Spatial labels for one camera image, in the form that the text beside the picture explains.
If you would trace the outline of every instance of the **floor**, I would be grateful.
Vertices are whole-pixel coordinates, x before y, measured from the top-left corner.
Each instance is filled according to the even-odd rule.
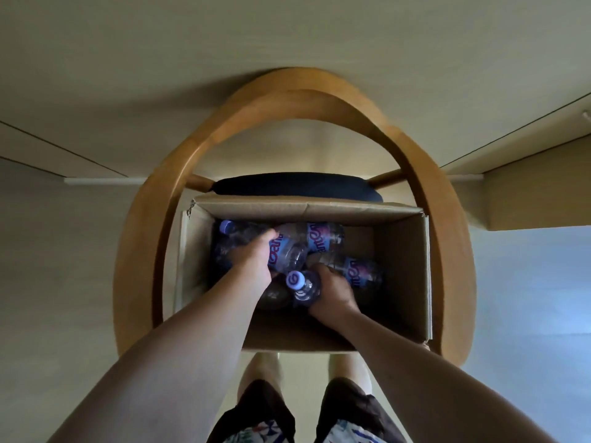
[[[115,362],[114,254],[136,190],[65,186],[0,161],[0,440],[46,441]],[[464,369],[559,441],[591,441],[591,227],[471,233],[479,304]],[[233,405],[249,357],[222,409]],[[281,356],[299,442],[313,439],[326,361]],[[391,411],[379,389],[376,396]]]

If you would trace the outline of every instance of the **person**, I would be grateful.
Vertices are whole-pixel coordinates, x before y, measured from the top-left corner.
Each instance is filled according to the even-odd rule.
[[[238,405],[210,433],[256,303],[271,281],[268,242],[276,237],[271,229],[235,249],[232,269],[130,348],[49,441],[293,443],[294,419],[281,397],[272,354],[255,355]],[[361,358],[415,443],[554,441],[461,369],[362,314],[342,276],[325,266],[315,270],[322,288],[309,313],[359,351],[331,357],[317,442],[404,441],[369,395]]]

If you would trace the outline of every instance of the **cardboard box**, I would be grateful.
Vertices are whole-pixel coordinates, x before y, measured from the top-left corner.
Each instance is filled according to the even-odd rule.
[[[307,197],[201,195],[181,219],[175,312],[208,288],[212,225],[217,218],[345,225],[345,253],[373,259],[384,270],[384,293],[364,312],[414,342],[432,338],[428,218],[421,208]],[[299,308],[255,311],[244,348],[352,350],[340,335]]]

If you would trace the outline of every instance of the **hand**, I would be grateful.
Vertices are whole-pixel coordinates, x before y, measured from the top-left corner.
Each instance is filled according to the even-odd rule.
[[[271,273],[267,266],[269,262],[269,241],[277,238],[279,232],[269,229],[253,239],[247,245],[233,249],[229,254],[232,267],[246,267],[251,275],[264,281],[265,288],[271,282]]]
[[[320,297],[310,306],[310,315],[329,328],[339,331],[351,313],[360,313],[353,290],[344,276],[331,272],[323,264],[312,267],[320,275]]]

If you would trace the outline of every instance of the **shorts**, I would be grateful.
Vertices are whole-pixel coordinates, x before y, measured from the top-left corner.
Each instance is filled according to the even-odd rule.
[[[236,407],[222,415],[207,443],[222,443],[244,429],[271,420],[276,421],[285,439],[294,443],[296,420],[271,384],[257,379],[247,387]],[[346,378],[333,379],[326,387],[314,443],[322,443],[339,420],[358,425],[387,443],[405,442],[378,400]]]

